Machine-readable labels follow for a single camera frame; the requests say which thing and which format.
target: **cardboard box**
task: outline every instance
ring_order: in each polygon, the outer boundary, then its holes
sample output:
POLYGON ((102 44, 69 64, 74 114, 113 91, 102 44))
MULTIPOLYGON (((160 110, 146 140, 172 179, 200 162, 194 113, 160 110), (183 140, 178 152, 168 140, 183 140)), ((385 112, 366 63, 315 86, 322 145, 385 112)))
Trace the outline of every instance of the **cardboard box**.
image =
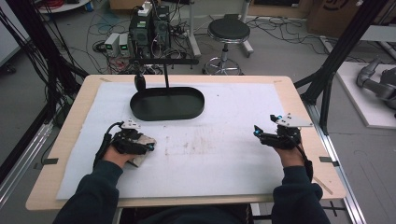
POLYGON ((356 1, 314 1, 306 26, 309 33, 339 37, 358 12, 356 1))
POLYGON ((134 7, 141 7, 145 0, 110 0, 111 9, 132 9, 134 7))
POLYGON ((247 14, 249 16, 301 19, 306 18, 306 16, 308 15, 308 12, 312 7, 312 1, 313 0, 300 0, 297 7, 255 5, 254 1, 251 1, 247 14))

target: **black oval tray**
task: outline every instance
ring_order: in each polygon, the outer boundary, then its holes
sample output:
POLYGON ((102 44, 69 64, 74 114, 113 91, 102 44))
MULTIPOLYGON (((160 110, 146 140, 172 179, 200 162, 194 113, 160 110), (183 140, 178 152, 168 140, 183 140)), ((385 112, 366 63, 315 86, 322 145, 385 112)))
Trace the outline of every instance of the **black oval tray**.
POLYGON ((135 117, 142 120, 193 119, 204 111, 204 95, 191 87, 150 88, 131 99, 135 117))

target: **gray floor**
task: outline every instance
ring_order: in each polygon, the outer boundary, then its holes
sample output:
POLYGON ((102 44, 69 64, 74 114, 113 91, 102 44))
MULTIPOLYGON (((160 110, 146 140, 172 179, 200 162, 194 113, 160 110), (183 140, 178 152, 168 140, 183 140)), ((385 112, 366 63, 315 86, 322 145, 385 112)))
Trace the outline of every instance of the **gray floor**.
MULTIPOLYGON (((106 29, 97 23, 120 22, 120 26, 114 27, 114 32, 121 32, 123 27, 129 25, 128 18, 128 14, 114 14, 106 9, 106 6, 92 13, 77 9, 56 15, 66 43, 72 47, 73 56, 90 74, 106 73, 105 69, 98 71, 88 55, 82 51, 87 50, 97 60, 100 67, 106 68, 105 58, 92 51, 92 44, 95 41, 106 39, 105 35, 94 35, 106 29)), ((210 20, 209 17, 202 17, 195 20, 195 25, 199 27, 210 20)), ((309 35, 305 31, 304 21, 297 22, 288 25, 289 32, 299 34, 300 37, 309 35)), ((268 25, 262 25, 262 28, 270 29, 268 25)), ((204 34, 205 32, 204 24, 197 33, 204 34)), ((280 37, 278 29, 267 30, 267 32, 280 37)), ((249 43, 254 48, 254 53, 249 58, 241 48, 230 46, 230 58, 239 62, 246 75, 288 76, 293 81, 297 81, 316 72, 327 58, 324 54, 324 47, 315 38, 305 40, 305 43, 310 43, 312 46, 291 44, 278 40, 267 32, 259 28, 251 29, 249 43)), ((283 35, 289 39, 296 37, 296 35, 287 34, 285 30, 283 35)), ((203 64, 210 58, 220 55, 222 48, 220 43, 205 35, 198 35, 197 41, 202 52, 200 64, 194 66, 193 69, 186 65, 175 66, 175 69, 169 69, 170 74, 200 75, 203 64)), ((384 57, 387 63, 394 62, 382 49, 367 42, 359 43, 351 53, 353 57, 361 59, 348 59, 352 62, 357 60, 368 62, 376 54, 384 57)), ((1 71, 0 75, 0 94, 3 96, 0 102, 2 108, 0 111, 2 127, 0 162, 4 161, 9 151, 18 143, 41 110, 45 100, 44 84, 35 76, 27 58, 19 53, 11 62, 17 68, 17 73, 10 75, 1 71)), ((334 79, 332 88, 329 132, 367 223, 395 223, 396 179, 392 173, 396 170, 396 147, 393 140, 396 132, 366 128, 337 78, 334 79)), ((39 161, 39 157, 44 153, 50 141, 51 139, 42 148, 35 162, 39 161)), ((2 223, 50 223, 53 220, 56 211, 31 212, 24 207, 38 175, 39 170, 34 169, 32 165, 3 209, 0 210, 2 223)), ((334 206, 343 206, 340 201, 333 203, 334 206)), ((330 206, 330 202, 324 201, 322 204, 330 206)), ((271 207, 271 204, 260 204, 263 214, 269 214, 271 207)), ((327 211, 327 214, 332 223, 349 222, 346 212, 337 211, 337 217, 332 211, 327 211)))

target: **electronic equipment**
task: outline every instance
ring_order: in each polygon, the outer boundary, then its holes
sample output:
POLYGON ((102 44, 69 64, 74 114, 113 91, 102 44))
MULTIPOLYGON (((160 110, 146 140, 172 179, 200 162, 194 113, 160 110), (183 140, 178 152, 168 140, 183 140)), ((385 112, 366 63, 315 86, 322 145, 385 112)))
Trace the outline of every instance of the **electronic equipment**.
POLYGON ((147 16, 134 15, 129 26, 129 34, 132 39, 134 56, 136 58, 151 58, 151 49, 155 46, 154 25, 152 23, 152 10, 147 16))
POLYGON ((131 57, 131 41, 129 34, 120 34, 120 54, 122 57, 131 57))
POLYGON ((157 6, 153 10, 153 21, 157 45, 167 49, 170 47, 169 6, 157 6))
POLYGON ((111 34, 105 42, 105 48, 109 57, 117 57, 120 53, 120 34, 111 34))
POLYGON ((143 4, 142 8, 143 9, 140 9, 137 11, 137 15, 138 16, 148 16, 152 9, 152 4, 150 3, 150 1, 147 1, 143 4))

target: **person's arm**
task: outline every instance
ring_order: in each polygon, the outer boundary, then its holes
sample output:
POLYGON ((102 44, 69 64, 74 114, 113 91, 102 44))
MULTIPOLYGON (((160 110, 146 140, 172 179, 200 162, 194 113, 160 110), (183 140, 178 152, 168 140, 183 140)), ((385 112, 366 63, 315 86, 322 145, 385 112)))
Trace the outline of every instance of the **person's arm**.
POLYGON ((119 200, 116 185, 125 162, 133 157, 110 146, 93 172, 80 180, 53 223, 111 223, 119 200))
POLYGON ((274 189, 273 223, 330 223, 319 203, 323 191, 309 181, 298 149, 276 148, 276 152, 285 176, 282 185, 274 189))

